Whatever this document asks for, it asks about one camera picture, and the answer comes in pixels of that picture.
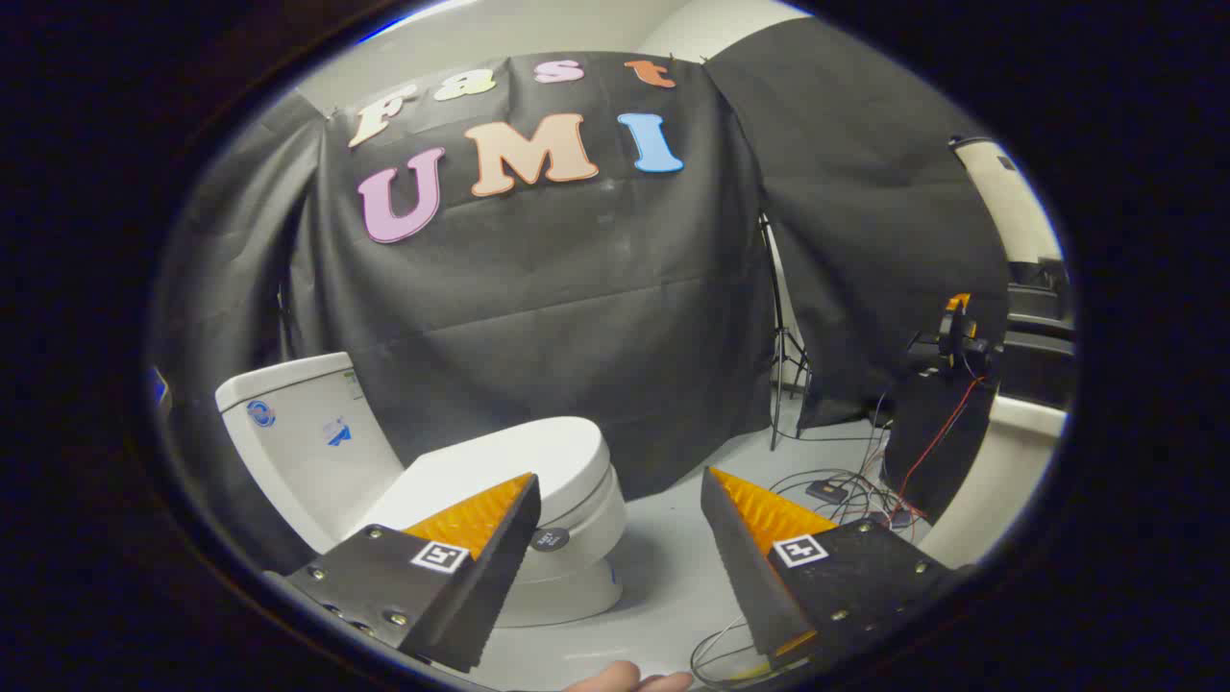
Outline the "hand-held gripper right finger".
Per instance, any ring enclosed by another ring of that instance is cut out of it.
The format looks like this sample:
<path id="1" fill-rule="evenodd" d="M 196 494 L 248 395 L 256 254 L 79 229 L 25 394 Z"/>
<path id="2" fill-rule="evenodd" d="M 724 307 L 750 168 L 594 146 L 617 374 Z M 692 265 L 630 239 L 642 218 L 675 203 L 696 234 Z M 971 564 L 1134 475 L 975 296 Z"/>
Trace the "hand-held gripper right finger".
<path id="1" fill-rule="evenodd" d="M 701 509 L 752 645 L 774 669 L 843 666 L 962 578 L 875 521 L 836 525 L 724 470 L 704 472 Z"/>

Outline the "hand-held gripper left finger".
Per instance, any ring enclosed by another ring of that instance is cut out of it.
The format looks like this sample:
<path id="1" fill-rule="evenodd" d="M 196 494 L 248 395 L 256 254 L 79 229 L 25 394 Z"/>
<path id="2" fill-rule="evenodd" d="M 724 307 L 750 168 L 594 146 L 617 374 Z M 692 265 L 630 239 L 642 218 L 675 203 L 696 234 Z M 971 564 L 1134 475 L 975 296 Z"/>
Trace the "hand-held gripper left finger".
<path id="1" fill-rule="evenodd" d="M 407 529 L 363 526 L 283 583 L 392 650 L 469 674 L 526 559 L 541 504 L 538 476 L 515 476 Z"/>

